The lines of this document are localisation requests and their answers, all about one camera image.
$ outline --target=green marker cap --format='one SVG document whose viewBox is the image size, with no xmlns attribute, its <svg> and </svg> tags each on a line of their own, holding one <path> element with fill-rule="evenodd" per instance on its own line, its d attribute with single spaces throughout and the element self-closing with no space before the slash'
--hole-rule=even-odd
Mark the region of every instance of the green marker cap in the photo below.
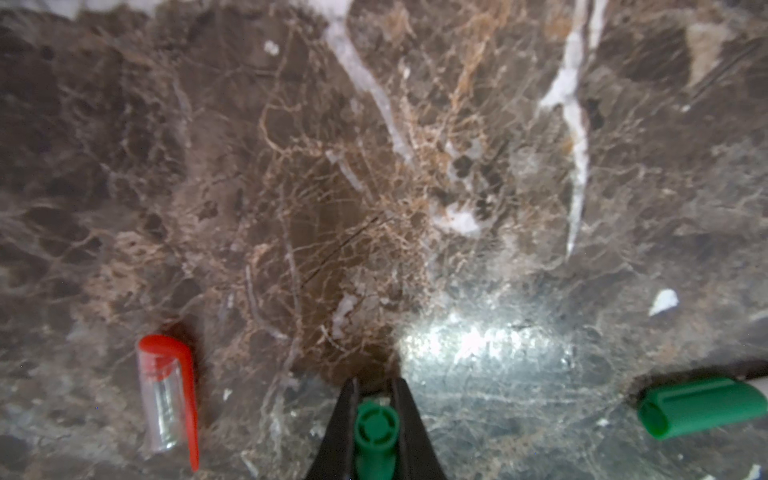
<svg viewBox="0 0 768 480">
<path fill-rule="evenodd" d="M 637 416 L 653 437 L 670 439 L 765 415 L 765 387 L 766 379 L 744 383 L 728 378 L 659 387 L 646 394 Z"/>
<path fill-rule="evenodd" d="M 392 480 L 399 433 L 400 418 L 394 408 L 370 400 L 357 407 L 355 470 L 359 480 Z"/>
</svg>

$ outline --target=green cylindrical object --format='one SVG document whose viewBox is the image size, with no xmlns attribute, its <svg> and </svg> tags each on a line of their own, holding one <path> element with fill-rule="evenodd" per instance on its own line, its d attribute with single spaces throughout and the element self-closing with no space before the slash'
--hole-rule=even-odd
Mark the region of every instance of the green cylindrical object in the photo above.
<svg viewBox="0 0 768 480">
<path fill-rule="evenodd" d="M 395 409 L 366 401 L 355 420 L 355 470 L 359 480 L 392 480 L 400 418 Z"/>
<path fill-rule="evenodd" d="M 754 419 L 768 412 L 768 400 L 748 383 L 727 378 L 653 389 L 637 411 L 659 440 Z"/>
</svg>

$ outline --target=red clip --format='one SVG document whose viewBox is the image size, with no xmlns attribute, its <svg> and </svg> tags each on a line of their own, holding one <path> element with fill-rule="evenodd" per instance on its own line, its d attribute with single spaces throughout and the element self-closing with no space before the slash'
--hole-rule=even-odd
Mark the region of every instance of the red clip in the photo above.
<svg viewBox="0 0 768 480">
<path fill-rule="evenodd" d="M 160 357 L 157 371 L 162 372 L 168 363 L 178 360 L 184 389 L 184 424 L 187 430 L 187 444 L 190 449 L 192 471 L 200 468 L 200 450 L 197 444 L 197 407 L 194 395 L 194 368 L 189 347 L 165 335 L 147 335 L 139 340 L 138 349 Z"/>
</svg>

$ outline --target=clear plastic pen cap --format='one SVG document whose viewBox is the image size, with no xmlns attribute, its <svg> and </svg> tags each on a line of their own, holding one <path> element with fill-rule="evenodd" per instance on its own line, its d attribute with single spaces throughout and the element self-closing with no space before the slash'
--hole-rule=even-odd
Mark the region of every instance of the clear plastic pen cap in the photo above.
<svg viewBox="0 0 768 480">
<path fill-rule="evenodd" d="M 176 339 L 149 335 L 139 340 L 137 356 L 150 449 L 164 452 L 186 441 L 196 471 L 200 460 L 191 351 Z"/>
</svg>

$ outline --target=brown marble countertop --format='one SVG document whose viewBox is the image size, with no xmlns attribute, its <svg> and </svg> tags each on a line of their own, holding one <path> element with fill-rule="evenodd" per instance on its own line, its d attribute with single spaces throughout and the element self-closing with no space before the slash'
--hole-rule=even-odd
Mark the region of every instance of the brown marble countertop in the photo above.
<svg viewBox="0 0 768 480">
<path fill-rule="evenodd" d="M 77 5 L 0 2 L 0 477 L 192 478 L 157 331 L 201 480 L 303 478 L 398 374 L 451 479 L 766 475 L 768 419 L 634 410 L 768 372 L 764 2 Z"/>
</svg>

